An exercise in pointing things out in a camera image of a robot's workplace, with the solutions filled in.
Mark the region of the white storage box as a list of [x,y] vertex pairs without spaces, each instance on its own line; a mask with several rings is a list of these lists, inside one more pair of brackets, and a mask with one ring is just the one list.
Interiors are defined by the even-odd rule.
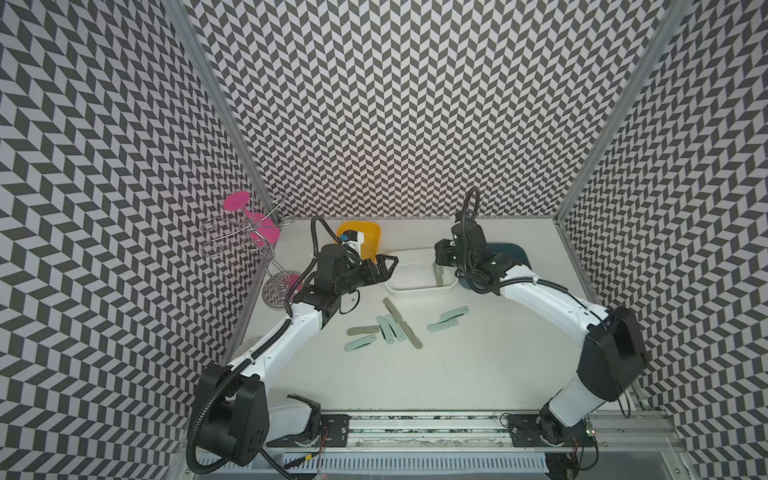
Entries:
[[394,295],[443,292],[458,284],[456,269],[442,266],[444,285],[437,287],[433,273],[436,254],[433,248],[399,250],[391,253],[399,258],[399,263],[392,277],[385,282],[385,287]]

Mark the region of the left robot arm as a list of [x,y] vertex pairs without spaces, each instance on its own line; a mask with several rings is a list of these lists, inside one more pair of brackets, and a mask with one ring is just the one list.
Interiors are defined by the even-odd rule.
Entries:
[[347,243],[322,247],[286,295],[286,317],[225,366],[206,368],[195,389],[186,441],[186,463],[195,474],[227,463],[249,464],[267,443],[320,434],[321,406],[297,394],[280,405],[268,401],[278,373],[330,319],[343,296],[388,281],[399,260],[378,254],[361,259]]

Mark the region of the olive knife vertical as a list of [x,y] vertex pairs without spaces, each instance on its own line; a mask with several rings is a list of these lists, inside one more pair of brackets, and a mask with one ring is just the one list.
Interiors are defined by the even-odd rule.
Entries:
[[410,325],[403,321],[400,323],[400,327],[405,335],[405,337],[410,341],[412,346],[416,348],[417,350],[421,350],[423,348],[423,343],[419,340],[419,338],[416,336]]

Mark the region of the olive knife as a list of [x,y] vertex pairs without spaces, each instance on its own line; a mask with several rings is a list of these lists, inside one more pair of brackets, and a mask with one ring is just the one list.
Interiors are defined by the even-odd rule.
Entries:
[[389,313],[392,315],[392,317],[394,318],[395,322],[398,323],[398,324],[402,324],[403,323],[402,314],[396,308],[394,303],[389,298],[384,298],[383,299],[383,304],[385,305],[385,307],[387,308]]
[[435,284],[436,284],[436,286],[437,287],[442,287],[444,285],[444,279],[443,279],[444,270],[443,270],[443,267],[441,265],[438,265],[437,263],[435,263],[433,265],[433,273],[434,273],[434,277],[435,277]]
[[358,326],[358,327],[352,327],[349,328],[346,331],[346,334],[348,336],[355,336],[355,335],[375,335],[380,332],[379,326]]

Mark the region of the dark teal storage box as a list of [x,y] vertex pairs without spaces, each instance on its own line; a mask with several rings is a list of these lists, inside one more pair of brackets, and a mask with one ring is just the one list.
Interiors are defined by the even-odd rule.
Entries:
[[526,251],[514,243],[493,242],[480,249],[468,247],[467,253],[473,261],[472,284],[481,289],[500,283],[514,266],[531,267]]

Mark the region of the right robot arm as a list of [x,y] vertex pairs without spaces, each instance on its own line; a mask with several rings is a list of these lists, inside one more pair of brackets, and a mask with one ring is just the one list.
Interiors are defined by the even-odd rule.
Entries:
[[647,368],[647,350],[632,310],[581,299],[515,256],[493,252],[476,221],[455,223],[451,237],[438,241],[434,250],[435,263],[455,268],[470,290],[523,305],[581,348],[575,376],[539,410],[537,425],[547,444],[563,444],[578,423],[619,400]]

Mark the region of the yellow storage box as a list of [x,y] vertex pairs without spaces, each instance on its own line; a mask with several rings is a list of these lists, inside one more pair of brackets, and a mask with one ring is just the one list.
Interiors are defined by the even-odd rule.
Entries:
[[360,247],[360,255],[363,260],[374,260],[378,254],[379,240],[381,237],[381,227],[373,221],[352,220],[343,222],[336,230],[336,234],[341,236],[347,230],[357,231],[363,235],[363,242]]

